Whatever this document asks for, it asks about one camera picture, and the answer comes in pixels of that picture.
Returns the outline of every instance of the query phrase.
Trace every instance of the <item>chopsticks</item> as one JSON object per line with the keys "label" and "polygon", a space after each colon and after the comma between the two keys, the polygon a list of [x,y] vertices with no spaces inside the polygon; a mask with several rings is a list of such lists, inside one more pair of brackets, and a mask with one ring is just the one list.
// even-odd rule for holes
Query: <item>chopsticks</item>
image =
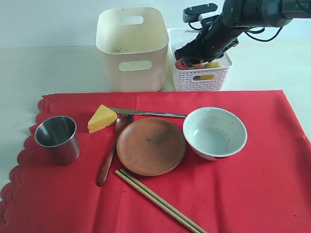
{"label": "chopsticks", "polygon": [[195,222],[191,219],[183,215],[176,208],[171,206],[167,201],[158,196],[155,192],[133,177],[131,174],[126,172],[124,169],[120,169],[120,171],[116,170],[115,173],[121,177],[124,181],[126,181],[129,185],[135,188],[138,192],[144,195],[146,198],[151,200],[154,204],[164,210],[171,217],[175,218],[179,223],[184,225],[193,233],[207,233],[204,229],[199,227]]}

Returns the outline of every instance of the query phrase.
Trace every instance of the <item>bowl rim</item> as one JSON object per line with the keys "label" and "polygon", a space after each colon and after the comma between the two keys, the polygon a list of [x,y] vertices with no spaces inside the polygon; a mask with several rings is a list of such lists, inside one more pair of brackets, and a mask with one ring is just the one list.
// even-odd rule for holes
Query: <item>bowl rim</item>
{"label": "bowl rim", "polygon": [[[236,149],[234,150],[233,152],[231,153],[227,153],[227,154],[212,154],[212,153],[207,153],[207,152],[204,152],[202,150],[200,150],[199,148],[197,148],[196,146],[194,146],[188,136],[186,135],[185,133],[185,125],[187,124],[187,122],[189,121],[189,119],[191,118],[192,115],[194,115],[197,111],[199,110],[202,110],[202,109],[216,109],[216,110],[220,110],[222,112],[226,112],[228,113],[229,115],[231,115],[232,117],[234,117],[235,119],[238,120],[238,122],[241,124],[242,128],[243,128],[243,131],[244,131],[244,134],[245,134],[245,140],[243,141],[243,143]],[[213,156],[213,157],[219,157],[219,158],[223,158],[223,157],[228,157],[228,156],[231,156],[231,155],[234,155],[236,153],[238,153],[240,150],[242,150],[242,148],[245,146],[246,144],[246,141],[248,139],[248,134],[247,134],[247,129],[244,125],[244,123],[241,121],[240,118],[238,118],[235,114],[233,114],[232,112],[226,110],[226,109],[223,109],[223,108],[219,108],[219,107],[202,107],[202,108],[197,108],[195,110],[193,110],[192,112],[190,112],[187,117],[185,118],[184,122],[183,122],[183,134],[184,134],[184,137],[186,139],[186,141],[189,143],[189,145],[194,148],[195,150],[197,150],[198,152],[204,154],[204,155],[209,155],[209,156]]]}

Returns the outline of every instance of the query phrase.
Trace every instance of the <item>knife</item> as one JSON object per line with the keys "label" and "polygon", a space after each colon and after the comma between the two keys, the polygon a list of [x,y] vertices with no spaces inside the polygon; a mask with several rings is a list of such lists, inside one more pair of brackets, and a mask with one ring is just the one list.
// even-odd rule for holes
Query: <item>knife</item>
{"label": "knife", "polygon": [[132,115],[149,115],[149,116],[161,116],[161,117],[174,117],[174,118],[186,118],[185,114],[177,114],[177,113],[158,113],[158,112],[148,112],[141,110],[131,110],[124,108],[110,108],[117,114],[132,114]]}

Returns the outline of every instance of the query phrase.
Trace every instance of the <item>metal cup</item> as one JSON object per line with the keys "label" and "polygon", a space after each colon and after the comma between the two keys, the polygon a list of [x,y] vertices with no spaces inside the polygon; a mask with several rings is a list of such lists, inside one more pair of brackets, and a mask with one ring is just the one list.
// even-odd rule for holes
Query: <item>metal cup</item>
{"label": "metal cup", "polygon": [[77,124],[69,116],[54,116],[42,122],[35,131],[35,141],[59,165],[71,164],[80,155]]}

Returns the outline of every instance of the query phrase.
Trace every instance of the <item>brown plate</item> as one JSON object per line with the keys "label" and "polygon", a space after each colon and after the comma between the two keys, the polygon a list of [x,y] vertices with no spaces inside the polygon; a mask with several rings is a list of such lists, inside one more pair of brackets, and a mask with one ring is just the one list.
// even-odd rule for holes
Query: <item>brown plate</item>
{"label": "brown plate", "polygon": [[186,141],[173,123],[143,118],[129,124],[117,141],[118,157],[130,171],[157,176],[174,169],[183,159]]}

